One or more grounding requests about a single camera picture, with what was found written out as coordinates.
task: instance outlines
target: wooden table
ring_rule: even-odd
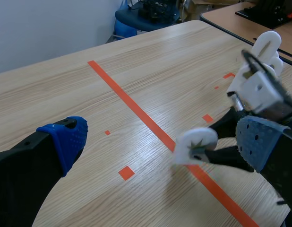
[[[50,192],[34,226],[241,226],[187,168],[171,168],[172,153],[87,62],[95,60],[175,140],[206,126],[205,114],[217,120],[228,110],[232,78],[223,76],[237,72],[243,48],[250,46],[190,21],[0,74],[0,151],[70,115],[89,124],[82,156]],[[292,92],[288,64],[283,82]],[[118,172],[126,166],[135,174],[125,181]],[[276,205],[263,177],[226,166],[202,169],[259,226],[280,226],[288,207]]]
[[[224,32],[227,32],[249,44],[255,42],[254,38],[258,38],[263,32],[271,29],[259,25],[253,21],[245,19],[235,14],[244,8],[254,6],[250,2],[242,2],[235,5],[227,6],[221,9],[203,13],[200,20],[215,26]],[[292,21],[274,29],[281,37],[282,44],[280,49],[292,54]],[[292,57],[283,53],[279,53],[283,61],[292,65]]]

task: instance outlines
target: blue gripper pad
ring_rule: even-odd
[[[75,119],[77,124],[73,129],[69,129],[60,124],[47,124],[37,128],[37,131],[43,131],[52,136],[56,152],[62,167],[63,176],[72,168],[75,159],[81,149],[84,148],[87,139],[88,125],[82,117],[67,117],[66,119]]]
[[[260,173],[286,128],[289,127],[259,117],[240,119],[236,142],[241,156]]]

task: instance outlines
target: blue chair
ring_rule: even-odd
[[[143,7],[143,3],[138,1],[134,4],[131,9],[122,9],[118,10],[115,13],[115,17],[118,21],[122,22],[125,25],[133,27],[140,31],[151,32],[157,29],[168,27],[173,25],[180,17],[180,12],[174,7],[174,16],[170,23],[152,23],[150,20],[147,20],[138,15],[138,9]]]

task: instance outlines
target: orange tape marker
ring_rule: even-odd
[[[202,118],[203,118],[207,123],[210,123],[210,122],[213,121],[213,118],[212,118],[210,115],[208,115],[208,114],[206,114],[206,115],[203,116]]]
[[[126,181],[129,178],[131,178],[135,173],[127,166],[124,169],[119,171],[119,174],[121,175],[121,177],[123,177],[123,179]]]
[[[174,151],[175,142],[139,107],[132,98],[95,62],[88,64],[111,87],[112,90],[125,102],[125,104],[144,122],[148,128],[165,144]],[[255,221],[239,207],[227,193],[199,166],[188,166],[191,173],[212,193],[214,197],[237,219],[244,227],[259,227]]]
[[[231,73],[231,72],[229,72],[227,75],[224,75],[223,77],[225,78],[225,79],[227,79],[227,78],[229,78],[229,77],[235,77],[235,75],[233,74],[233,73]]]

